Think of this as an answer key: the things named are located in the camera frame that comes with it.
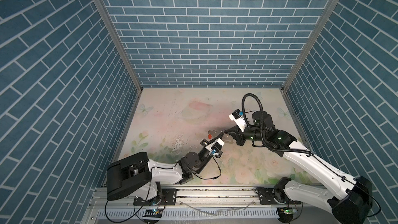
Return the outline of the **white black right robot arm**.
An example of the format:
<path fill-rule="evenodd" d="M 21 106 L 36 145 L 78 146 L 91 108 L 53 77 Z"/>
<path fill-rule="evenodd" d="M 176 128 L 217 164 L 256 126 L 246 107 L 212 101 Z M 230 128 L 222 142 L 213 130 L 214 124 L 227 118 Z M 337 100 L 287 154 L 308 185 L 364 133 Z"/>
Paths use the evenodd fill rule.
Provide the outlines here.
<path fill-rule="evenodd" d="M 331 213 L 341 224 L 365 222 L 374 202 L 373 185 L 368 179 L 353 177 L 327 163 L 294 136 L 276 129 L 267 112 L 255 111 L 252 117 L 254 123 L 249 125 L 242 111 L 234 111 L 229 118 L 236 125 L 225 132 L 239 146 L 247 140 L 261 142 L 264 147 L 296 164 L 323 185 L 323 188 L 317 188 L 283 177 L 273 189 L 277 203 L 307 203 Z"/>

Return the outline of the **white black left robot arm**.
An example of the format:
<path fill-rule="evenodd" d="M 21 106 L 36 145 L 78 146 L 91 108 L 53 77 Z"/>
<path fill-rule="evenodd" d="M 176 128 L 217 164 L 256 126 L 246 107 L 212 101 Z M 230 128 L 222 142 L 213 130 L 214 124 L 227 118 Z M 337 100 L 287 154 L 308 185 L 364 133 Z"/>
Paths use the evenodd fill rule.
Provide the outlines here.
<path fill-rule="evenodd" d="M 220 158 L 225 142 L 223 133 L 208 141 L 203 139 L 199 153 L 189 152 L 175 163 L 161 163 L 138 152 L 111 163 L 107 168 L 107 200 L 139 197 L 145 201 L 162 197 L 161 183 L 183 185 L 191 181 L 208 165 Z"/>

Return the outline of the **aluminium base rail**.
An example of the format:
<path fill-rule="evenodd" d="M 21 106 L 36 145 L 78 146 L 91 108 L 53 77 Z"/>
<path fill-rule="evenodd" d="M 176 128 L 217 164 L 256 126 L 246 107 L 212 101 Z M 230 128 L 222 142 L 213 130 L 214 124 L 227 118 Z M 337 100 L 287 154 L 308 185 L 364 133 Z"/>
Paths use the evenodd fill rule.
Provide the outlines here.
<path fill-rule="evenodd" d="M 285 186 L 287 200 L 278 200 L 276 190 L 270 185 L 260 186 L 163 186 L 163 203 L 166 206 L 199 206 L 199 207 L 241 207 L 250 206 L 283 206 L 307 205 L 326 209 L 327 201 L 333 198 L 330 191 L 320 187 L 312 187 L 295 182 Z"/>

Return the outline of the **aluminium corner post right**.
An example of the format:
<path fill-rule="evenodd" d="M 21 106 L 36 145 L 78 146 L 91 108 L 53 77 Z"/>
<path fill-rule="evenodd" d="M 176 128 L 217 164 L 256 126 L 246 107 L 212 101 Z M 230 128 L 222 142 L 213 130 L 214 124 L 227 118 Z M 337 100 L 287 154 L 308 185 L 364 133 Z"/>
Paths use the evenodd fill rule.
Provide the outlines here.
<path fill-rule="evenodd" d="M 304 64 L 305 60 L 307 59 L 307 56 L 311 49 L 313 48 L 317 38 L 319 37 L 320 33 L 322 32 L 323 28 L 325 27 L 327 21 L 329 20 L 331 14 L 333 13 L 333 10 L 337 6 L 338 2 L 340 0 L 328 0 L 328 2 L 325 5 L 325 8 L 319 17 L 314 29 L 312 30 L 311 34 L 308 37 L 307 42 L 303 46 L 303 49 L 300 53 L 300 55 L 297 57 L 297 60 L 292 67 L 291 72 L 288 75 L 287 80 L 284 82 L 281 92 L 284 95 L 287 95 L 288 89 L 292 85 L 294 78 L 298 74 L 300 68 Z"/>

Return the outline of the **aluminium corner post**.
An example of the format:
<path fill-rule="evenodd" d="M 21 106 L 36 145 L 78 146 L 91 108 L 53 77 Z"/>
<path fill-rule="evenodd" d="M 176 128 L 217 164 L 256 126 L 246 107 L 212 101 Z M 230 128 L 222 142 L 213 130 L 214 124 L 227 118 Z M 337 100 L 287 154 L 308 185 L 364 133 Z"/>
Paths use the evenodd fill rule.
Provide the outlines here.
<path fill-rule="evenodd" d="M 333 10 L 337 6 L 338 2 L 340 0 L 328 0 L 328 2 L 325 5 L 325 8 L 319 17 L 314 29 L 312 30 L 311 34 L 308 37 L 307 42 L 303 46 L 303 49 L 300 53 L 300 55 L 297 57 L 297 60 L 292 67 L 291 72 L 288 75 L 287 80 L 284 82 L 281 92 L 284 95 L 287 95 L 288 89 L 292 85 L 294 78 L 298 74 L 300 68 L 304 64 L 305 60 L 307 59 L 307 56 L 311 49 L 313 48 L 317 38 L 319 37 L 320 33 L 322 32 L 323 28 L 325 27 L 327 21 L 329 20 L 331 14 L 333 13 Z"/>
<path fill-rule="evenodd" d="M 109 32 L 109 35 L 116 47 L 121 59 L 122 59 L 123 64 L 125 65 L 128 73 L 130 75 L 130 78 L 132 79 L 133 84 L 137 88 L 138 94 L 141 94 L 143 88 L 139 82 L 137 75 L 134 72 L 134 69 L 132 68 L 132 64 L 129 60 L 129 57 L 127 56 L 125 48 L 121 42 L 121 39 L 116 31 L 116 28 L 112 22 L 112 19 L 106 9 L 106 6 L 105 6 L 103 0 L 92 0 L 92 1 L 101 17 L 106 29 Z"/>

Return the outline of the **aluminium corner post left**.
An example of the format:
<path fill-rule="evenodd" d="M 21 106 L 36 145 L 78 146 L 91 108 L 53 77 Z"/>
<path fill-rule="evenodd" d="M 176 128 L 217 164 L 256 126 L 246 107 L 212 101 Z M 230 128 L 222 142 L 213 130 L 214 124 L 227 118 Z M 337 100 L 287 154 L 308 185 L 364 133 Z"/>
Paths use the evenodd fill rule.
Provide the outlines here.
<path fill-rule="evenodd" d="M 137 88 L 138 94 L 141 94 L 143 88 L 139 82 L 137 75 L 134 72 L 134 69 L 132 68 L 132 64 L 129 60 L 129 57 L 127 56 L 125 48 L 121 42 L 121 39 L 116 31 L 116 28 L 112 22 L 112 19 L 106 9 L 106 6 L 105 6 L 103 0 L 92 0 L 92 1 L 101 17 L 106 29 L 109 32 L 109 35 L 116 47 L 121 59 L 122 59 L 123 64 L 125 65 L 128 73 L 130 75 L 130 78 L 132 79 L 133 84 Z"/>

